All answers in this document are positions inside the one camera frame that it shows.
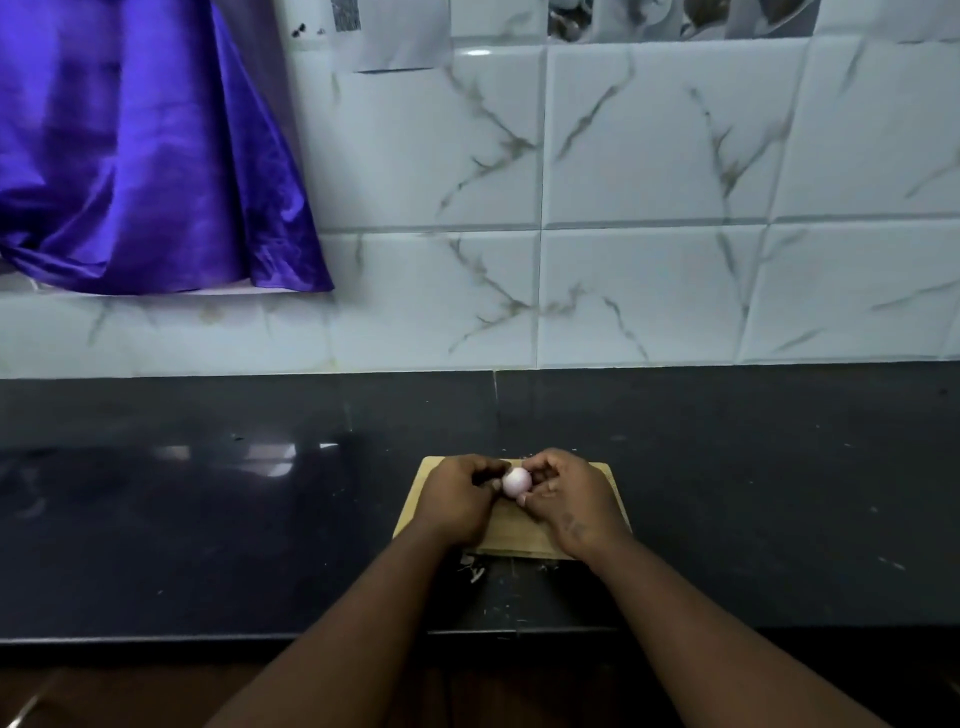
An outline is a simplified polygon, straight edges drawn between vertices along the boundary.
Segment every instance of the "purple satin fabric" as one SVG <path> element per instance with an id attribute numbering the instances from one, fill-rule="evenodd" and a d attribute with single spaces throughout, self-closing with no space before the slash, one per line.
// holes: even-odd
<path id="1" fill-rule="evenodd" d="M 83 293 L 333 288 L 209 0 L 0 0 L 0 255 Z"/>

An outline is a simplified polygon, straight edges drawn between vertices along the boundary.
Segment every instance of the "forearm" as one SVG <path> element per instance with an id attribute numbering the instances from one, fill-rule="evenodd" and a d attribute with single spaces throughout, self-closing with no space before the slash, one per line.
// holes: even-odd
<path id="1" fill-rule="evenodd" d="M 610 589 L 687 728 L 885 725 L 644 546 L 622 541 L 589 565 Z"/>
<path id="2" fill-rule="evenodd" d="M 444 552 L 434 534 L 406 528 L 207 728 L 378 725 Z"/>

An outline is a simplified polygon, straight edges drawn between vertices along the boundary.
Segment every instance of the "wooden cutting board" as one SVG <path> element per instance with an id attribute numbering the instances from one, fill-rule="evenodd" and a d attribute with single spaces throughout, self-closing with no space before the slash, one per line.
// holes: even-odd
<path id="1" fill-rule="evenodd" d="M 403 510 L 400 511 L 400 518 L 396 522 L 394 529 L 394 538 L 396 534 L 406 527 L 414 517 L 414 511 L 417 510 L 417 501 L 420 500 L 420 492 L 423 490 L 423 483 L 430 471 L 440 464 L 443 460 L 441 456 L 431 455 L 423 458 L 420 463 L 420 469 L 417 470 L 417 476 L 410 487 L 410 493 L 403 504 Z M 521 460 L 510 460 L 513 465 L 519 465 Z M 620 498 L 620 492 L 616 489 L 616 481 L 613 480 L 613 473 L 607 463 L 590 463 L 599 470 L 609 480 L 613 488 L 613 494 L 616 496 L 616 502 L 620 506 L 620 513 L 623 514 L 623 520 L 630 527 L 630 519 L 627 518 L 627 511 L 623 507 L 623 500 Z M 495 556 L 518 556 L 528 559 L 569 559 L 570 557 L 554 546 L 550 538 L 549 528 L 545 523 L 537 523 L 520 508 L 514 501 L 506 497 L 500 497 L 493 505 L 493 512 L 490 517 L 490 525 L 487 526 L 487 533 L 483 541 L 478 546 L 472 546 L 465 549 L 469 553 L 489 553 Z"/>

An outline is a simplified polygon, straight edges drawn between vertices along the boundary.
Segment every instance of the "white marble tile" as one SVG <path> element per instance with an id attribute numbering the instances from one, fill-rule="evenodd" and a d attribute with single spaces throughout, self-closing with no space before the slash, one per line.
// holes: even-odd
<path id="1" fill-rule="evenodd" d="M 542 367 L 732 362 L 762 228 L 545 231 Z"/>
<path id="2" fill-rule="evenodd" d="M 935 357 L 960 303 L 960 222 L 773 226 L 745 361 Z"/>
<path id="3" fill-rule="evenodd" d="M 325 294 L 119 300 L 103 332 L 123 332 L 138 376 L 333 372 Z"/>
<path id="4" fill-rule="evenodd" d="M 29 293 L 36 291 L 34 283 L 22 273 L 8 268 L 0 260 L 0 293 Z"/>
<path id="5" fill-rule="evenodd" d="M 953 320 L 953 327 L 947 337 L 943 356 L 947 359 L 960 359 L 960 311 L 957 312 L 957 316 Z"/>
<path id="6" fill-rule="evenodd" d="M 334 74 L 329 60 L 290 54 L 322 231 L 538 225 L 542 49 L 462 49 L 452 69 L 379 74 Z"/>
<path id="7" fill-rule="evenodd" d="M 864 33 L 876 23 L 884 2 L 885 0 L 820 0 L 816 33 Z"/>
<path id="8" fill-rule="evenodd" d="M 534 364 L 535 232 L 327 238 L 345 371 Z"/>
<path id="9" fill-rule="evenodd" d="M 812 41 L 779 218 L 960 212 L 960 46 Z"/>
<path id="10" fill-rule="evenodd" d="M 104 330 L 105 303 L 94 296 L 0 296 L 0 377 L 133 376 L 135 356 L 123 332 Z"/>
<path id="11" fill-rule="evenodd" d="M 545 40 L 548 0 L 450 0 L 455 38 Z"/>
<path id="12" fill-rule="evenodd" d="M 807 43 L 550 48 L 545 226 L 765 219 Z"/>
<path id="13" fill-rule="evenodd" d="M 865 34 L 889 40 L 960 37 L 956 0 L 822 0 L 818 34 Z"/>
<path id="14" fill-rule="evenodd" d="M 323 295 L 0 297 L 0 376 L 206 376 L 336 369 Z"/>

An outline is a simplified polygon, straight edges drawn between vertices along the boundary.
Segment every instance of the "countertop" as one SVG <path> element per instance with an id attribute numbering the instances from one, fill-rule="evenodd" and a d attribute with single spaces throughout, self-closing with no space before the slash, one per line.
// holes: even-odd
<path id="1" fill-rule="evenodd" d="M 610 463 L 752 626 L 960 624 L 960 363 L 0 382 L 0 643 L 286 639 L 425 455 Z M 576 563 L 438 577 L 432 634 L 611 632 Z"/>

